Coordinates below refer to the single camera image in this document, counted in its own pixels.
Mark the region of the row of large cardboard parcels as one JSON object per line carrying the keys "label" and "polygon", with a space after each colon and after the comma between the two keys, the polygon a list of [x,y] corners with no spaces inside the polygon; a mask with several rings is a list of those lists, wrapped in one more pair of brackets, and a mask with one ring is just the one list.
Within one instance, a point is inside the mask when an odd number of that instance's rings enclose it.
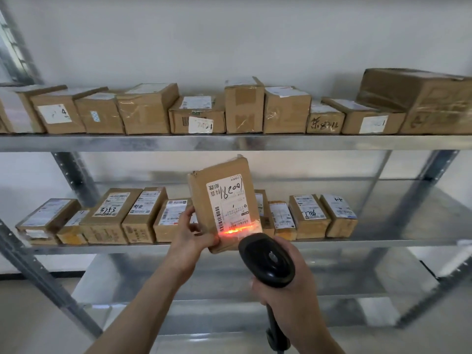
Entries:
{"label": "row of large cardboard parcels", "polygon": [[472,135],[472,76],[370,68],[353,101],[255,76],[226,80],[217,95],[181,95],[177,83],[0,87],[0,135],[250,133]]}

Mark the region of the person's right hand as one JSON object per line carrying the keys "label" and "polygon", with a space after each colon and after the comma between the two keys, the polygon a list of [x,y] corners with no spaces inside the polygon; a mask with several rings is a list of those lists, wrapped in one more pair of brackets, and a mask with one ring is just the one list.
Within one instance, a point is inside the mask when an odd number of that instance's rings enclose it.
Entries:
{"label": "person's right hand", "polygon": [[289,241],[275,237],[290,255],[295,265],[295,277],[284,288],[273,289],[273,310],[279,327],[299,321],[319,321],[325,324],[317,298],[315,278],[299,250]]}

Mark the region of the metal shelving unit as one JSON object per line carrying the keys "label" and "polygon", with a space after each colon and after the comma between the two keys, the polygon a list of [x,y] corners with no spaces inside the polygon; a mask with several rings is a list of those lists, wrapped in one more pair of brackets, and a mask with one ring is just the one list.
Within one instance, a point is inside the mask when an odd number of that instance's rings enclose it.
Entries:
{"label": "metal shelving unit", "polygon": [[[315,98],[355,100],[365,68],[472,76],[472,0],[0,0],[0,85],[133,88],[179,83],[181,94],[220,93],[228,78],[258,76]],[[247,157],[255,187],[271,199],[330,192],[359,216],[348,239],[302,240],[320,275],[331,326],[406,328],[472,278],[472,254],[436,274],[409,247],[472,245],[469,172],[471,97],[440,99],[412,113],[420,134],[243,133],[135,135],[11,133],[0,154],[51,155],[26,161],[26,199],[0,189],[0,253],[53,304],[96,338],[112,307],[125,304],[157,266],[166,244],[28,244],[16,222],[48,197],[93,207],[108,188],[164,185],[187,197],[194,169]]]}

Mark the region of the person's right forearm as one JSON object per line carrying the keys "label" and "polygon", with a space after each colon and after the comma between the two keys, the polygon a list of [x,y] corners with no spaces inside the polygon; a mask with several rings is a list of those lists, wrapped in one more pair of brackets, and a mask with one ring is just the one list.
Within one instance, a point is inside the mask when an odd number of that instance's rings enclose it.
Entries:
{"label": "person's right forearm", "polygon": [[346,354],[323,322],[294,322],[282,331],[299,354]]}

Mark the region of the person's left hand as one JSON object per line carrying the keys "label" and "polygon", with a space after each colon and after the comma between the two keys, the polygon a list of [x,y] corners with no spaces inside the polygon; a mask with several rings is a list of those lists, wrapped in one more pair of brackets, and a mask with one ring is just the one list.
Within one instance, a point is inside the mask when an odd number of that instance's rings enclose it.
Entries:
{"label": "person's left hand", "polygon": [[196,229],[181,228],[180,216],[177,233],[165,258],[165,267],[184,283],[191,277],[202,251],[219,243],[218,235],[201,232],[198,224]]}

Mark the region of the row of small cardboard parcels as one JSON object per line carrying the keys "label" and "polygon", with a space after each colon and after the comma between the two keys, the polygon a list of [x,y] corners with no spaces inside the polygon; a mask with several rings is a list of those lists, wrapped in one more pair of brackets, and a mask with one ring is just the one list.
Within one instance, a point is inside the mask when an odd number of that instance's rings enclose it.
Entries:
{"label": "row of small cardboard parcels", "polygon": [[[340,196],[292,195],[289,202],[268,201],[255,190],[261,230],[287,240],[347,238],[357,215]],[[16,226],[30,244],[156,244],[173,240],[191,198],[169,199],[165,187],[109,189],[101,202],[80,209],[78,200],[51,198]]]}

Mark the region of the brown box with handwritten label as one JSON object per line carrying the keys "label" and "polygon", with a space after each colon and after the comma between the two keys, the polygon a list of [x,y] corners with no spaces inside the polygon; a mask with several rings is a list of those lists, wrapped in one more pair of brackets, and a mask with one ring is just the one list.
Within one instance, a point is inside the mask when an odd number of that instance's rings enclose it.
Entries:
{"label": "brown box with handwritten label", "polygon": [[246,236],[262,232],[248,160],[238,155],[227,162],[193,171],[187,182],[196,219],[203,233],[218,235],[212,254],[237,250]]}

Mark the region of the person's left forearm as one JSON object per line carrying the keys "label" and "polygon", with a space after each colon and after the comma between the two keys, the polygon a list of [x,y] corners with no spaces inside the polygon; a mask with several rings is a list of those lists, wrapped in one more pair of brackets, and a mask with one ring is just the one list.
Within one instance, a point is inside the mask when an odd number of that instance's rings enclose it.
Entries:
{"label": "person's left forearm", "polygon": [[150,354],[177,291],[193,269],[165,261],[84,354]]}

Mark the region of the black barcode scanner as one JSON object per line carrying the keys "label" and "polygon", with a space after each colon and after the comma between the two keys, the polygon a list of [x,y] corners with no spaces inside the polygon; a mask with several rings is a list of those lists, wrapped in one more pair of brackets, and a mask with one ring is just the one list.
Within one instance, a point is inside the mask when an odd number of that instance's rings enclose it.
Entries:
{"label": "black barcode scanner", "polygon": [[[294,262],[288,252],[267,234],[254,233],[244,237],[238,244],[238,251],[245,266],[261,283],[272,288],[284,288],[293,281]],[[268,344],[277,354],[284,354],[291,347],[290,341],[280,329],[269,304],[266,304],[266,309]]]}

